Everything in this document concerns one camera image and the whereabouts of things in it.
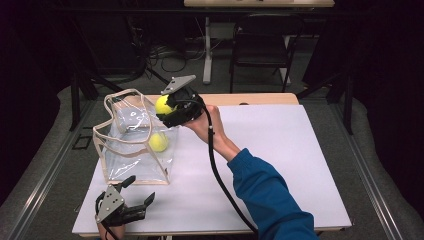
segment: cable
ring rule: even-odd
[[[113,237],[113,239],[119,240],[119,238],[112,232],[112,230],[110,230],[109,226],[105,223],[105,221],[102,221],[102,225],[106,229],[105,239],[108,239],[107,234],[109,233]]]
[[[165,69],[165,67],[164,67],[164,60],[165,59],[168,59],[168,58],[171,58],[171,57],[177,59],[176,58],[177,56],[181,57],[181,59],[183,60],[182,67],[180,67],[179,69],[176,69],[176,70],[167,70],[167,69]],[[186,65],[187,65],[187,59],[186,59],[186,57],[184,55],[178,54],[178,53],[175,54],[174,56],[165,56],[165,57],[163,57],[162,58],[162,61],[161,61],[161,64],[160,64],[160,66],[161,66],[161,68],[162,68],[163,71],[165,71],[165,72],[171,72],[171,73],[182,71],[186,67]]]
[[[237,206],[237,203],[234,201],[234,198],[231,196],[230,192],[228,191],[227,187],[225,186],[224,182],[221,179],[221,176],[219,175],[218,169],[216,167],[216,162],[215,162],[215,156],[214,156],[214,148],[213,148],[213,135],[215,134],[213,131],[213,125],[212,125],[212,118],[210,116],[210,113],[206,107],[205,104],[201,104],[197,101],[194,100],[177,100],[177,102],[191,102],[197,105],[200,105],[203,109],[203,111],[206,113],[206,117],[208,119],[208,149],[209,149],[209,159],[210,159],[210,163],[211,163],[211,168],[212,168],[212,172],[216,178],[216,180],[218,181],[219,186],[221,187],[221,189],[224,191],[225,195],[227,196],[228,200],[230,201],[231,205],[233,206],[234,210],[236,210],[237,214],[240,216],[240,218],[243,220],[243,222],[253,231],[253,233],[255,235],[258,235],[258,230],[256,229],[255,226],[253,226],[253,224],[251,222],[249,222],[249,220],[246,218],[246,216],[244,216],[244,214],[242,213],[242,211],[240,210],[240,208]]]
[[[166,85],[169,84],[169,81],[168,80],[166,80],[165,78],[163,78],[161,75],[159,75],[159,73],[155,72],[153,69],[146,67],[146,70],[148,72],[150,72],[151,74],[155,75],[157,78],[159,78],[159,80],[161,80]]]

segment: blue sleeve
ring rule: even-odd
[[[243,149],[228,167],[237,197],[258,226],[259,239],[318,239],[312,214],[299,208],[272,165]]]

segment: tennis ball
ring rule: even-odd
[[[163,152],[168,147],[168,137],[163,132],[150,136],[149,145],[155,152]]]
[[[169,105],[166,104],[168,101],[168,95],[163,95],[158,98],[155,104],[156,114],[169,114],[174,111]]]

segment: chair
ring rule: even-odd
[[[303,19],[287,14],[249,14],[236,22],[230,61],[230,93],[233,92],[234,67],[286,68],[282,79],[285,92],[296,42],[304,28]],[[285,37],[292,37],[287,46]]]

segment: clear plastic bag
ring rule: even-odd
[[[107,95],[111,119],[93,127],[93,141],[108,184],[169,184],[178,127],[167,128],[154,104],[135,89]]]

